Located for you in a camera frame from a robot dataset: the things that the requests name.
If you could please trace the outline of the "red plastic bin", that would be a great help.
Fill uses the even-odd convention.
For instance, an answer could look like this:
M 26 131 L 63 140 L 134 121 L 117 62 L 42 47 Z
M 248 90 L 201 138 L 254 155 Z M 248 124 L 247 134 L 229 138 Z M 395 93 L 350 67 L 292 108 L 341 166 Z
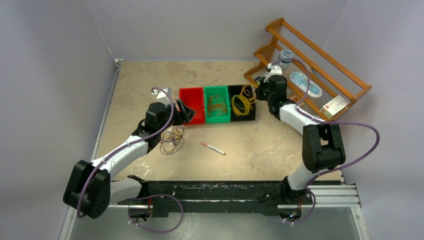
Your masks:
M 180 88 L 179 98 L 188 108 L 195 111 L 193 119 L 189 123 L 185 123 L 185 125 L 202 125 L 206 123 L 203 87 Z

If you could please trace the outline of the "black plastic bin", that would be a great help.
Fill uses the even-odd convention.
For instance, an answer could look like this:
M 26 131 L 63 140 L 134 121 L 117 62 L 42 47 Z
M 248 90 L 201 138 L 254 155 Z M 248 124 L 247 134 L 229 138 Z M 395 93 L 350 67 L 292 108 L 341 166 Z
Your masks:
M 228 85 L 227 89 L 230 103 L 230 121 L 254 121 L 256 119 L 256 99 L 254 85 Z

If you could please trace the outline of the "green plastic bin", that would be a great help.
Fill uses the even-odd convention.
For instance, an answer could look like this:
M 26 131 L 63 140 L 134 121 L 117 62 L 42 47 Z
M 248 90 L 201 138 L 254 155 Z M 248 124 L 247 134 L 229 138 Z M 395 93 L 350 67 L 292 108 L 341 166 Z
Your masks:
M 207 124 L 229 123 L 230 100 L 226 85 L 204 86 L 205 122 Z

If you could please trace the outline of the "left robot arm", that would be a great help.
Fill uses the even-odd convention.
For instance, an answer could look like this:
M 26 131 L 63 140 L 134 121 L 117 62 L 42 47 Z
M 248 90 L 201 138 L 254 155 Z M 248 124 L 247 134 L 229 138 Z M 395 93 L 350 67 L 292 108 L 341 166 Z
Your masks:
M 149 191 L 146 181 L 136 176 L 114 182 L 113 179 L 135 160 L 147 155 L 161 141 L 170 126 L 189 123 L 196 112 L 181 99 L 175 103 L 153 102 L 134 132 L 120 146 L 91 162 L 78 161 L 71 172 L 63 202 L 76 209 L 78 218 L 96 219 L 110 204 L 131 199 L 138 205 L 146 203 Z

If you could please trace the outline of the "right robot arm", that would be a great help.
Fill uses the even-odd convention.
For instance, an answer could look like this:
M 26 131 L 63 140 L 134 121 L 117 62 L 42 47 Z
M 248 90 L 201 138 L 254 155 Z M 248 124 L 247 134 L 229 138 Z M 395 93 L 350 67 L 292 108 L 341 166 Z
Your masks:
M 333 170 L 346 161 L 341 130 L 337 124 L 322 124 L 320 119 L 298 106 L 287 97 L 287 80 L 282 75 L 261 78 L 255 89 L 256 99 L 266 101 L 276 119 L 290 125 L 302 136 L 302 163 L 284 181 L 280 196 L 288 204 L 300 198 L 307 183 L 326 170 Z

